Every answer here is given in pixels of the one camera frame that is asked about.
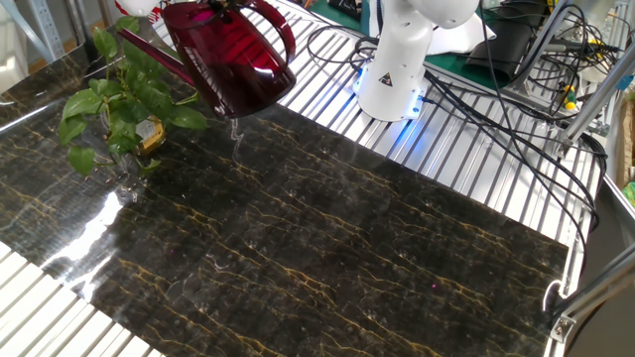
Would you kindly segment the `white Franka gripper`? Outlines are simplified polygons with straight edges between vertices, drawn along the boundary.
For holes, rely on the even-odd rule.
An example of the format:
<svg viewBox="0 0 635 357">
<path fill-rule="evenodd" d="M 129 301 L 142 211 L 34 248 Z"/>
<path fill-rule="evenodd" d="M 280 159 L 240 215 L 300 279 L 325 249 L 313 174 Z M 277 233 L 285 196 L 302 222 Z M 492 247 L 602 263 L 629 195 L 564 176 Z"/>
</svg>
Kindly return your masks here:
<svg viewBox="0 0 635 357">
<path fill-rule="evenodd" d="M 118 0 L 119 7 L 130 16 L 149 16 L 158 8 L 161 0 Z M 212 16 L 211 20 L 231 23 L 229 11 L 233 7 L 233 0 L 207 0 Z"/>
</svg>

